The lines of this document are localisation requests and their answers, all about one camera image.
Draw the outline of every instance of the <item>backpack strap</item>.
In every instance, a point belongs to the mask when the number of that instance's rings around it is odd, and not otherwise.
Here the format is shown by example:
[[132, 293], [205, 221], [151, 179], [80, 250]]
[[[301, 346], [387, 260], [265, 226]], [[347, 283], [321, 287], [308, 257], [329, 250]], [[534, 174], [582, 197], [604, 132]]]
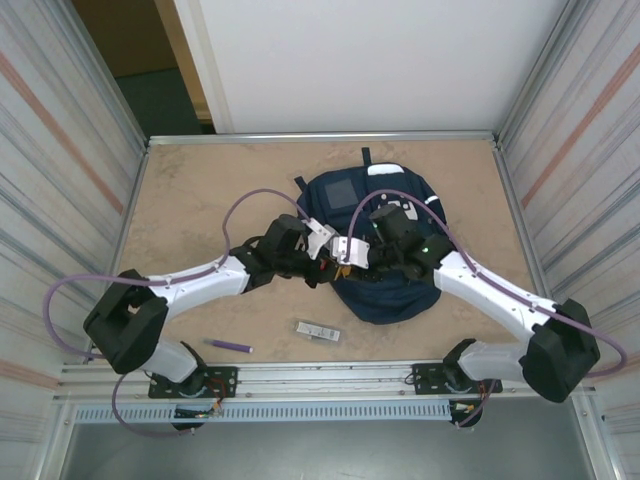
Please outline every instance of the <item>backpack strap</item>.
[[365, 167], [371, 165], [371, 150], [369, 150], [369, 147], [362, 147], [362, 161]]
[[304, 189], [307, 188], [307, 182], [304, 181], [304, 178], [296, 177], [293, 181], [296, 182], [296, 185], [298, 185], [301, 192], [304, 192]]

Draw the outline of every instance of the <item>white bracket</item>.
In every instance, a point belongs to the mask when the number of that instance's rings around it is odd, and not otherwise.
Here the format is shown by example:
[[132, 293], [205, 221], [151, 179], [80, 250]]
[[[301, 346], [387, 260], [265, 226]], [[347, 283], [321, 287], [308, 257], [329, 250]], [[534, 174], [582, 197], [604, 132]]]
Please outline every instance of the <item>white bracket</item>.
[[340, 265], [355, 265], [369, 268], [369, 244], [357, 238], [351, 239], [351, 251], [347, 258], [347, 237], [334, 237], [331, 240], [331, 256]]

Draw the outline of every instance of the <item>white wall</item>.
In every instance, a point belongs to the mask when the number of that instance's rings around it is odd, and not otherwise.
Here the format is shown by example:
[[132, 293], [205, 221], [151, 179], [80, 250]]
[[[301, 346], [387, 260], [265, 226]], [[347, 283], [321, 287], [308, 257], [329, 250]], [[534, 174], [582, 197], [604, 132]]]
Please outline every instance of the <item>white wall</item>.
[[[41, 301], [110, 269], [145, 147], [65, 0], [0, 2], [0, 478], [34, 478], [63, 362]], [[60, 289], [59, 335], [87, 344], [102, 285]]]
[[554, 298], [582, 303], [629, 354], [595, 385], [598, 421], [639, 478], [640, 2], [593, 2], [559, 53], [504, 138], [506, 162]]
[[219, 133], [494, 129], [565, 0], [176, 0]]

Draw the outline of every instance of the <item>navy backpack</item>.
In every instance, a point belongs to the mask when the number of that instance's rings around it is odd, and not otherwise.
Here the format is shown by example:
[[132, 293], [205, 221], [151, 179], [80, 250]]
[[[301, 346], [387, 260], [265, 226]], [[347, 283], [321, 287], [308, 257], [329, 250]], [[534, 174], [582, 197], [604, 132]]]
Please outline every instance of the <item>navy backpack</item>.
[[[425, 180], [406, 167], [394, 163], [372, 165], [368, 148], [362, 149], [364, 166], [323, 173], [308, 184], [298, 177], [302, 190], [298, 205], [323, 225], [331, 225], [341, 235], [347, 234], [349, 221], [360, 201], [369, 193], [389, 188], [406, 192], [429, 205], [446, 223], [440, 200]], [[429, 215], [398, 195], [373, 198], [358, 216], [354, 236], [367, 241], [377, 239], [369, 214], [383, 205], [394, 203], [404, 208], [411, 220], [418, 222], [424, 235], [440, 232]], [[407, 280], [400, 272], [386, 272], [376, 283], [340, 278], [331, 282], [342, 301], [365, 322], [387, 325], [402, 322], [433, 306], [440, 290], [423, 282]]]

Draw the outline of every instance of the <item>purple marker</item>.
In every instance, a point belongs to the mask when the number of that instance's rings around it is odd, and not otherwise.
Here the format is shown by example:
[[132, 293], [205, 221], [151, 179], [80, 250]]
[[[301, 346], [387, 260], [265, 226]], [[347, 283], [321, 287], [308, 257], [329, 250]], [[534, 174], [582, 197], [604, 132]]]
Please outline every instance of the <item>purple marker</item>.
[[253, 347], [248, 345], [240, 345], [239, 343], [223, 342], [222, 340], [205, 339], [204, 343], [213, 345], [218, 348], [226, 348], [227, 350], [235, 350], [236, 352], [252, 353]]

